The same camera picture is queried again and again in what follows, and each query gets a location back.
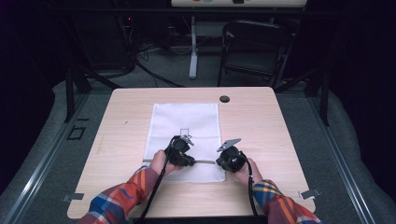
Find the table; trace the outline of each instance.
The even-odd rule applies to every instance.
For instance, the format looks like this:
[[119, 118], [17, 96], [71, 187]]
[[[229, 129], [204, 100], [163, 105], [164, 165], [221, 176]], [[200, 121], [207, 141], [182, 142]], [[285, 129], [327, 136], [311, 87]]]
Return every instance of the table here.
[[[220, 102], [222, 95], [229, 96], [230, 102]], [[264, 178], [272, 179], [285, 195], [315, 211], [312, 200], [299, 197], [298, 192], [308, 186], [272, 89], [117, 89], [76, 188], [84, 197], [71, 202], [70, 218], [83, 217], [98, 193], [127, 181], [141, 166], [152, 107], [165, 103], [218, 103], [222, 142], [242, 138], [237, 147], [255, 160]], [[226, 180], [218, 183], [162, 182], [147, 217], [251, 216], [248, 190], [237, 181], [227, 174]], [[130, 217], [139, 217], [144, 208], [144, 204], [137, 206]]]
[[[172, 0], [172, 7], [305, 7], [306, 0], [245, 0], [234, 4], [233, 0]], [[196, 21], [191, 17], [191, 63], [190, 79], [197, 78], [198, 50], [196, 45]]]

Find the hand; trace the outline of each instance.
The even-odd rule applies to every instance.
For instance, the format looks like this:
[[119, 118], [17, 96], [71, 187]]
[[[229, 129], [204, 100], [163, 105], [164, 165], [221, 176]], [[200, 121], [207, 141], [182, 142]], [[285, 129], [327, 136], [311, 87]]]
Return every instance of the hand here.
[[[160, 149], [158, 152], [154, 154], [154, 158], [152, 159], [151, 164], [149, 167], [153, 169], [158, 175], [161, 174], [161, 171], [163, 170], [163, 164], [165, 163], [166, 160], [166, 154], [165, 152]], [[166, 170], [165, 170], [165, 175], [169, 175], [171, 172], [175, 170], [180, 170], [183, 167], [181, 166], [175, 166], [174, 164], [168, 162], [166, 164]]]
[[[259, 171], [259, 168], [256, 165], [256, 162], [251, 159], [247, 158], [248, 162], [250, 163], [251, 166], [251, 172], [253, 174], [253, 185], [254, 183], [257, 183], [262, 180], [262, 174]], [[241, 170], [238, 172], [235, 172], [235, 177], [243, 184], [243, 185], [248, 185], [248, 163], [245, 162], [245, 165], [242, 167]]]

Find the plaid sleeve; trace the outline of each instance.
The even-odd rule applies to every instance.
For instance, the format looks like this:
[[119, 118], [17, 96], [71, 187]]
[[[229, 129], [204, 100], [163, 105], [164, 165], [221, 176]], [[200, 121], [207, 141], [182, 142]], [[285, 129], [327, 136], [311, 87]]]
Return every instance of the plaid sleeve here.
[[139, 170], [128, 182], [96, 196], [90, 211], [78, 223], [128, 223], [129, 212], [146, 200], [157, 178], [158, 174], [151, 168]]
[[321, 221], [309, 210], [284, 196], [271, 180], [262, 180], [253, 187], [253, 196], [265, 215], [268, 223], [314, 224]]

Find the white napkin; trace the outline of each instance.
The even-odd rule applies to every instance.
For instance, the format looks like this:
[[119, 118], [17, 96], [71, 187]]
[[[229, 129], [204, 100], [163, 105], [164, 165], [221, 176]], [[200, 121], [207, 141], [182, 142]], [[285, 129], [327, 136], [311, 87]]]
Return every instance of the white napkin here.
[[[152, 110], [144, 160], [151, 160], [159, 149], [166, 149], [180, 130], [191, 135], [194, 146], [187, 155], [196, 161], [215, 161], [221, 146], [218, 104], [155, 104]], [[217, 164], [195, 163], [193, 166], [174, 171], [163, 181], [174, 182], [220, 182], [225, 172]]]

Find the gray carpet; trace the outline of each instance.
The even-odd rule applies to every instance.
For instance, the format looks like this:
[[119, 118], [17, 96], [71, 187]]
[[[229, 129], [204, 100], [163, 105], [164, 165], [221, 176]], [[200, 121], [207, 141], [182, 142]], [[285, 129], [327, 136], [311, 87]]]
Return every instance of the gray carpet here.
[[[141, 59], [150, 71], [166, 77], [178, 84], [187, 87], [210, 87], [216, 86], [217, 73], [219, 71], [219, 48], [200, 47], [198, 61], [198, 78], [191, 80], [188, 77], [190, 69], [190, 54], [175, 54], [173, 52], [154, 50], [148, 55], [142, 55], [148, 61]], [[128, 88], [168, 87], [167, 84], [154, 81], [140, 68], [126, 75], [111, 78], [115, 83]], [[101, 118], [105, 112], [110, 91], [109, 88], [96, 80], [90, 80], [93, 91], [90, 95], [78, 95], [80, 99], [86, 99], [79, 113], [67, 126], [66, 133], [71, 133], [73, 128], [85, 128], [80, 139], [78, 133], [63, 136], [59, 147], [59, 154], [52, 164], [41, 188], [36, 193], [32, 203], [26, 210], [21, 223], [75, 223], [67, 217], [66, 211], [69, 203], [61, 202], [64, 194], [74, 192], [82, 172], [85, 160], [93, 142], [93, 138], [99, 127]], [[243, 78], [239, 74], [230, 74], [224, 77], [224, 86], [260, 86], [265, 83], [260, 78]], [[42, 134], [32, 148], [24, 165], [8, 186], [5, 193], [0, 197], [0, 221], [4, 222], [8, 212], [17, 201], [22, 190], [55, 140], [57, 133], [64, 127], [65, 98], [64, 84], [54, 88], [57, 99], [51, 111], [49, 120]], [[330, 153], [330, 146], [318, 120], [315, 119], [316, 111], [313, 111], [308, 101], [303, 97], [301, 88], [297, 87], [290, 93], [277, 95], [279, 105], [290, 131], [290, 136], [296, 148], [304, 170], [308, 186], [311, 189], [319, 188], [322, 195], [315, 200], [316, 214], [324, 223], [361, 223], [356, 209], [350, 200], [347, 189]], [[348, 165], [358, 184], [368, 206], [374, 214], [377, 223], [395, 223], [395, 204], [374, 183], [367, 169], [361, 163], [359, 145], [353, 127], [338, 99], [331, 94], [329, 104], [329, 122], [337, 140], [337, 144], [343, 149]], [[172, 219], [149, 219], [148, 223], [249, 223], [251, 219], [238, 218], [172, 218]]]

